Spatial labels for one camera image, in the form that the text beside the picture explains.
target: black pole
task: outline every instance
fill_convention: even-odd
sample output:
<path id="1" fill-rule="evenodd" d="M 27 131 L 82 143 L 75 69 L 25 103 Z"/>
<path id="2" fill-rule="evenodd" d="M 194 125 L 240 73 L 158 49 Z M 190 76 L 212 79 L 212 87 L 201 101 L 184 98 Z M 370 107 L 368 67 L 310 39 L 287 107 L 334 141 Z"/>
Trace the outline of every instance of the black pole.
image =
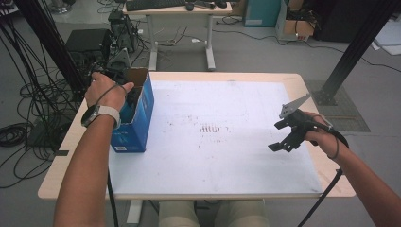
<path id="1" fill-rule="evenodd" d="M 335 105 L 334 95 L 374 41 L 381 28 L 386 25 L 400 2 L 400 0 L 377 1 L 368 19 L 345 50 L 327 82 L 320 91 L 313 93 L 318 105 Z"/>
<path id="2" fill-rule="evenodd" d="M 37 0 L 14 0 L 47 53 L 59 67 L 75 98 L 83 99 L 86 86 L 71 60 L 64 41 Z"/>

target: person's leg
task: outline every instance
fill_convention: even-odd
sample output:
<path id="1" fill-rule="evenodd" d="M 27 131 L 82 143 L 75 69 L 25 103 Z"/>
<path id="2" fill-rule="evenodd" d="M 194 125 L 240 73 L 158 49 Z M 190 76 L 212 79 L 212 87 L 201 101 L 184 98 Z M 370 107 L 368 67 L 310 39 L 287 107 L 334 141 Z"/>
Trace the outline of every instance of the person's leg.
<path id="1" fill-rule="evenodd" d="M 200 227 L 193 201 L 161 201 L 159 227 Z"/>
<path id="2" fill-rule="evenodd" d="M 259 201 L 224 201 L 215 220 L 215 227 L 268 227 L 265 204 Z"/>

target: white table leg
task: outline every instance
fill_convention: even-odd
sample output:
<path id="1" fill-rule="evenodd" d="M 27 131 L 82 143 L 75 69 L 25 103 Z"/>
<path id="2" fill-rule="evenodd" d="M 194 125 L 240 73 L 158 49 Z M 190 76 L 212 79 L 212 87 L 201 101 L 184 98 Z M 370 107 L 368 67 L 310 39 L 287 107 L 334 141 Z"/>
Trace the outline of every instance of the white table leg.
<path id="1" fill-rule="evenodd" d="M 142 201 L 132 200 L 130 211 L 127 217 L 127 224 L 139 225 L 139 218 L 141 217 Z"/>
<path id="2" fill-rule="evenodd" d="M 157 63 L 157 42 L 154 39 L 153 34 L 153 21 L 150 15 L 147 15 L 148 32 L 150 37 L 150 59 L 149 59 L 149 70 L 156 71 Z"/>
<path id="3" fill-rule="evenodd" d="M 206 58 L 207 58 L 207 68 L 209 71 L 215 71 L 215 58 L 213 57 L 213 48 L 212 48 L 212 27 L 213 27 L 213 15 L 208 16 L 207 23 L 207 41 L 206 45 Z"/>

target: watch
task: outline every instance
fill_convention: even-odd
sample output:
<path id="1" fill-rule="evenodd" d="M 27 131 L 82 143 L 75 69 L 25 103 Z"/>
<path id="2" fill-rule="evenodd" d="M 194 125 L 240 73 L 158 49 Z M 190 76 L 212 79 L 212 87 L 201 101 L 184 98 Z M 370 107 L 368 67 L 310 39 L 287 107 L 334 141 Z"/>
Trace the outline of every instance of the watch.
<path id="1" fill-rule="evenodd" d="M 80 123 L 84 127 L 88 127 L 99 115 L 107 114 L 114 118 L 114 129 L 120 127 L 120 112 L 113 107 L 93 105 L 83 114 Z"/>

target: white watch strap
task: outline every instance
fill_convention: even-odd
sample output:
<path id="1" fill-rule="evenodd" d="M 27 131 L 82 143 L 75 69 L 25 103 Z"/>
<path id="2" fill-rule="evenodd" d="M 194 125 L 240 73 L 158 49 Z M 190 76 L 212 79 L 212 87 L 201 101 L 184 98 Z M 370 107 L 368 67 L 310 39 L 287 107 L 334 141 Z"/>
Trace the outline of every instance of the white watch strap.
<path id="1" fill-rule="evenodd" d="M 120 127 L 120 112 L 115 108 L 108 106 L 99 106 L 98 113 L 112 116 L 115 119 L 114 129 L 118 129 Z"/>

